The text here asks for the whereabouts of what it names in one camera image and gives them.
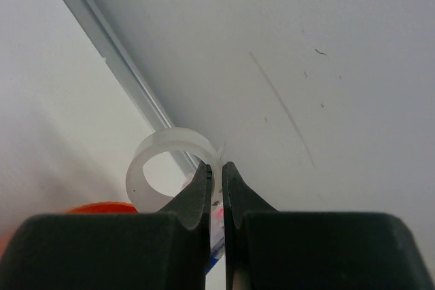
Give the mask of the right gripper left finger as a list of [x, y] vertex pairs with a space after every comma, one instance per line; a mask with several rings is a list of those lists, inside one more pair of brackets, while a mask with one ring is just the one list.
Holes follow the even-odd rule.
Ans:
[[204, 289], [212, 172], [155, 213], [28, 218], [1, 257], [2, 289]]

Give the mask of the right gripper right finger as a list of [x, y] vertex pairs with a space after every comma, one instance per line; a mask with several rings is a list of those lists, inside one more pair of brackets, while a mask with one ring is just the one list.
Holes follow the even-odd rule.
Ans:
[[370, 212], [278, 211], [222, 169], [228, 289], [433, 289], [404, 222]]

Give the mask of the clear tape roll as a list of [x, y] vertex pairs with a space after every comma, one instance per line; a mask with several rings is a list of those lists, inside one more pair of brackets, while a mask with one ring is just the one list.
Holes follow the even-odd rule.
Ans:
[[187, 128], [167, 128], [148, 136], [138, 146], [126, 172], [126, 192], [140, 213], [153, 213], [169, 203], [193, 178], [192, 167], [182, 168], [175, 156], [196, 156], [210, 165], [213, 205], [222, 201], [220, 154], [208, 139]]

